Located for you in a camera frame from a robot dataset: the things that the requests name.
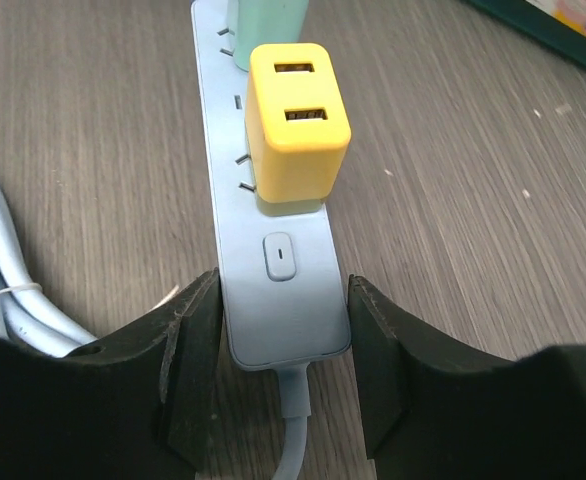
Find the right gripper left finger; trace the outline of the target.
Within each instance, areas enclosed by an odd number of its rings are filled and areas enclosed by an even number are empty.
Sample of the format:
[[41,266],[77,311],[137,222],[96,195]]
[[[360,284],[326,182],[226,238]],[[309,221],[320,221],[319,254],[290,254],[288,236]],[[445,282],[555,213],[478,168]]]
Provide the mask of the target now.
[[191,479],[222,329],[217,270],[63,358],[0,339],[0,479]]

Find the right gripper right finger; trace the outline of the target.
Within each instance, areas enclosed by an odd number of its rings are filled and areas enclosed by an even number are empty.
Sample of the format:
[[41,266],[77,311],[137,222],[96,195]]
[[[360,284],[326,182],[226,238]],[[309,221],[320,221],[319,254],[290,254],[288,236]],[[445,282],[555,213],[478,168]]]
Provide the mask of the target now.
[[380,479],[586,479],[586,345],[515,361],[348,285],[367,456]]

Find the light blue power strip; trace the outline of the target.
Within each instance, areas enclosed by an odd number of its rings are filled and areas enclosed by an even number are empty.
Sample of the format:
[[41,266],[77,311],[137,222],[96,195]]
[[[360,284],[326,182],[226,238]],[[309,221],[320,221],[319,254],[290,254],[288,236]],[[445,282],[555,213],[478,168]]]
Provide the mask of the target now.
[[245,130],[247,74],[232,59],[227,4],[191,6],[230,353],[247,371],[336,356],[351,335],[325,208],[264,212]]

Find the small yellow usb charger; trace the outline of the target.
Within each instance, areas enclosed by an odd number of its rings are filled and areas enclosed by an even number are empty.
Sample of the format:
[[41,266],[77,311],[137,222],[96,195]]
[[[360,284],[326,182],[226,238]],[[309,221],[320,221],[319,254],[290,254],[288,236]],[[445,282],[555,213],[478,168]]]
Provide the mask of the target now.
[[333,64],[323,46],[264,44],[253,50],[245,129],[262,213],[319,210],[351,141]]

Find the small teal charger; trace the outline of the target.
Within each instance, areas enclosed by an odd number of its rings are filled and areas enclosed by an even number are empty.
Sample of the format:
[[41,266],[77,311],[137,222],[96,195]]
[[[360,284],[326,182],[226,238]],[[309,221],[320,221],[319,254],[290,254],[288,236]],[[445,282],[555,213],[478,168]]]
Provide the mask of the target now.
[[308,0],[229,0],[226,19],[235,65],[247,71],[259,45],[298,42],[308,5]]

